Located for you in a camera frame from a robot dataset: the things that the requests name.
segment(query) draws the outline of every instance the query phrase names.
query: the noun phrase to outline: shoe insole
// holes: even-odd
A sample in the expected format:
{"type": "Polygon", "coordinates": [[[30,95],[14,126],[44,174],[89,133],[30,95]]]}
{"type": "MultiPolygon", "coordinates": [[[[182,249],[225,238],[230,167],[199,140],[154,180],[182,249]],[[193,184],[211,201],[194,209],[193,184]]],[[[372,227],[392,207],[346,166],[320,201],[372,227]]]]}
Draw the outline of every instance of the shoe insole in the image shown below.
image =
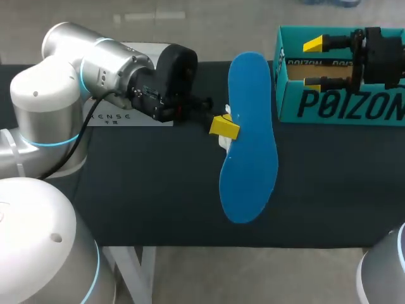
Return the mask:
{"type": "Polygon", "coordinates": [[[278,170],[265,58],[253,52],[238,55],[230,65],[228,90],[232,121],[240,131],[222,166],[220,196],[226,216],[247,223],[266,206],[278,170]]]}

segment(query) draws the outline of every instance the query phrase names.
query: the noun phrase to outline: black table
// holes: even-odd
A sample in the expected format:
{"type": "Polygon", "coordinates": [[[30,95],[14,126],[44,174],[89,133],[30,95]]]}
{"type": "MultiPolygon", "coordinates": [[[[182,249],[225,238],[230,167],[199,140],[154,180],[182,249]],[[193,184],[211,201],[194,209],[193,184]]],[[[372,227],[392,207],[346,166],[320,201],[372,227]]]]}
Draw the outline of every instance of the black table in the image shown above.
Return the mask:
{"type": "MultiPolygon", "coordinates": [[[[194,93],[227,102],[229,62],[199,64],[194,93]]],[[[16,127],[0,66],[0,129],[16,127]]],[[[405,128],[280,123],[279,170],[250,224],[225,216],[218,181],[225,150],[193,124],[95,127],[84,168],[49,182],[101,246],[367,247],[405,221],[405,128]]]]}

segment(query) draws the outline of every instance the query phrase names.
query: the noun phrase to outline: concrete floor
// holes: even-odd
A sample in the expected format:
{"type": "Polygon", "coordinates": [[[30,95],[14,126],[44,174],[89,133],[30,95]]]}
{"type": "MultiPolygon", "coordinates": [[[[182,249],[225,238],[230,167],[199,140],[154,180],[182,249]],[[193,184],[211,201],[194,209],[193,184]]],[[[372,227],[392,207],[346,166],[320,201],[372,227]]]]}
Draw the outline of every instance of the concrete floor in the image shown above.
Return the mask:
{"type": "MultiPolygon", "coordinates": [[[[175,42],[201,61],[243,51],[267,58],[279,25],[403,27],[401,0],[355,9],[298,0],[1,0],[3,63],[36,63],[54,24],[73,21],[120,41],[175,42]]],[[[358,250],[159,248],[155,304],[357,304],[358,250]]]]}

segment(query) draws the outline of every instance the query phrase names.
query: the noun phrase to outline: cardboard box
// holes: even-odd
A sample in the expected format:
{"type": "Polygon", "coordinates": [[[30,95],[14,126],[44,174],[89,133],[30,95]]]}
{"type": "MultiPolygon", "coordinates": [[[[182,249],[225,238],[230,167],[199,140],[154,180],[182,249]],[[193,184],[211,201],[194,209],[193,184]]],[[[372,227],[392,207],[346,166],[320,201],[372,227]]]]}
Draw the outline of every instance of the cardboard box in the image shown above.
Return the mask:
{"type": "MultiPolygon", "coordinates": [[[[303,53],[302,45],[322,34],[350,35],[357,28],[280,27],[273,79],[280,121],[316,124],[404,125],[405,89],[385,90],[383,84],[362,84],[357,94],[346,90],[317,92],[304,87],[306,77],[347,77],[352,71],[350,49],[327,53],[303,53]]],[[[382,28],[384,37],[400,36],[404,30],[382,28]]]]}

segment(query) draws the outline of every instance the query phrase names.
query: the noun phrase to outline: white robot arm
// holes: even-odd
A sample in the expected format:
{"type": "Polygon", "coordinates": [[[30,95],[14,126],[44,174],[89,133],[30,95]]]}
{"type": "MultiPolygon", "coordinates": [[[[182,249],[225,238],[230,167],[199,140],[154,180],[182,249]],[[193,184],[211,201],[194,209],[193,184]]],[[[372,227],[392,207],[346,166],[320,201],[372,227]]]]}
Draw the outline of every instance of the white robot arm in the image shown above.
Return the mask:
{"type": "Polygon", "coordinates": [[[18,128],[0,131],[0,179],[78,170],[87,148],[82,105],[91,96],[92,111],[104,99],[160,122],[208,113],[211,100],[190,93],[196,53],[176,44],[160,51],[155,68],[147,55],[113,39],[70,22],[55,25],[42,43],[44,60],[10,85],[18,128]]]}
{"type": "Polygon", "coordinates": [[[108,262],[71,203],[37,179],[0,180],[0,303],[112,304],[108,262]]]}

